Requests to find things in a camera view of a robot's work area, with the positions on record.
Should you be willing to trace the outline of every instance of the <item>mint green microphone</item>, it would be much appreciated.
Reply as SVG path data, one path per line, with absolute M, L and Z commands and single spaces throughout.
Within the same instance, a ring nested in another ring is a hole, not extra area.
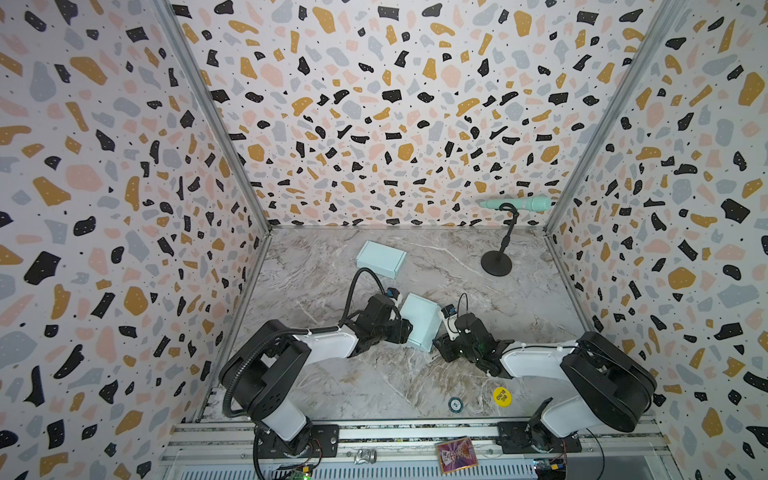
M 512 229 L 515 228 L 515 224 L 518 222 L 518 217 L 520 216 L 518 210 L 543 212 L 552 207 L 552 200 L 543 195 L 525 198 L 496 198 L 480 202 L 480 207 L 512 213 L 509 230 L 507 230 L 507 234 L 502 239 L 502 247 L 498 250 L 485 252 L 480 259 L 480 265 L 486 273 L 490 273 L 493 276 L 508 275 L 512 271 L 512 260 L 504 253 L 504 250 L 509 245 Z
M 480 207 L 499 210 L 502 204 L 512 204 L 518 210 L 531 210 L 534 212 L 545 212 L 552 208 L 552 200 L 544 195 L 523 198 L 495 198 L 480 202 Z

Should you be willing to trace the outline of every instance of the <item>terrazzo wall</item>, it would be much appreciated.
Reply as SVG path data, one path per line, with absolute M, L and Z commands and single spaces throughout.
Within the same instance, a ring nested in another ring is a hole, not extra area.
M 151 478 L 256 260 L 148 9 L 0 2 L 0 478 Z
M 460 226 L 559 197 L 659 5 L 173 3 L 271 224 Z
M 689 4 L 554 240 L 686 478 L 768 477 L 768 3 Z

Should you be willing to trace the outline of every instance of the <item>round black base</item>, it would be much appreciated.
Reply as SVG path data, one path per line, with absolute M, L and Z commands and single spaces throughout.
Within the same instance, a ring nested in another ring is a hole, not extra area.
M 480 265 L 482 269 L 493 276 L 504 276 L 512 271 L 512 260 L 507 257 L 506 253 L 498 255 L 498 250 L 485 252 L 480 259 Z

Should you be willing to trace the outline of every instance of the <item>metal corner post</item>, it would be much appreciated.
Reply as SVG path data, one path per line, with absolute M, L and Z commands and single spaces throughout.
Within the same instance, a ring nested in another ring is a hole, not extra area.
M 571 202 L 576 196 L 584 176 L 594 165 L 594 161 L 600 154 L 603 143 L 607 140 L 608 135 L 613 130 L 616 120 L 627 106 L 627 102 L 631 99 L 631 95 L 635 91 L 635 88 L 640 84 L 645 72 L 653 63 L 657 49 L 662 41 L 664 41 L 664 37 L 672 29 L 672 24 L 677 20 L 678 15 L 687 3 L 688 0 L 663 0 L 661 3 L 658 13 L 650 22 L 650 27 L 645 35 L 645 39 L 640 43 L 637 55 L 634 56 L 632 64 L 627 69 L 627 74 L 624 76 L 624 80 L 616 90 L 616 93 L 611 99 L 611 103 L 605 109 L 605 113 L 598 123 L 598 128 L 594 132 L 594 136 L 584 149 L 581 159 L 571 174 L 571 179 L 565 185 L 560 200 L 554 206 L 552 215 L 549 216 L 549 220 L 545 227 L 547 235 L 550 235 L 554 231 L 562 217 L 568 211 L 568 208 L 570 208 Z
M 243 195 L 245 196 L 246 201 L 248 202 L 248 207 L 252 213 L 253 220 L 265 234 L 269 234 L 271 228 L 266 221 L 261 205 L 259 205 L 259 199 L 253 192 L 253 188 L 250 186 L 250 181 L 243 169 L 243 165 L 238 161 L 238 158 L 240 157 L 237 155 L 232 140 L 230 140 L 230 135 L 227 132 L 227 128 L 224 127 L 224 122 L 214 106 L 208 89 L 205 87 L 203 77 L 200 75 L 200 69 L 197 67 L 192 51 L 184 40 L 184 34 L 181 32 L 181 27 L 178 22 L 176 22 L 176 15 L 174 15 L 167 0 L 152 0 L 152 2 L 154 3 L 155 16 L 160 23 L 160 27 L 163 29 L 165 38 L 173 48 L 176 60 L 179 62 L 181 70 L 189 82 L 192 94 L 197 98 L 200 108 L 202 109 L 205 118 L 208 120 L 210 130 L 213 132 L 216 141 L 221 146 L 224 158 L 227 159 L 227 163 L 230 165 L 230 170 L 235 176 L 237 185 L 243 191 Z

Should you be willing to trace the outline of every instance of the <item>black microphone stand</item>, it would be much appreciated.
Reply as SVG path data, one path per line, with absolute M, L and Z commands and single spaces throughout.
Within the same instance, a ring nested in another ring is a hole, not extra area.
M 508 275 L 512 271 L 512 260 L 504 253 L 504 250 L 509 245 L 509 237 L 512 235 L 512 229 L 515 228 L 515 224 L 518 222 L 520 212 L 512 204 L 501 204 L 498 207 L 503 212 L 512 212 L 512 220 L 509 223 L 509 230 L 502 239 L 502 248 L 497 250 L 491 250 L 485 252 L 480 259 L 480 265 L 482 269 L 493 276 Z

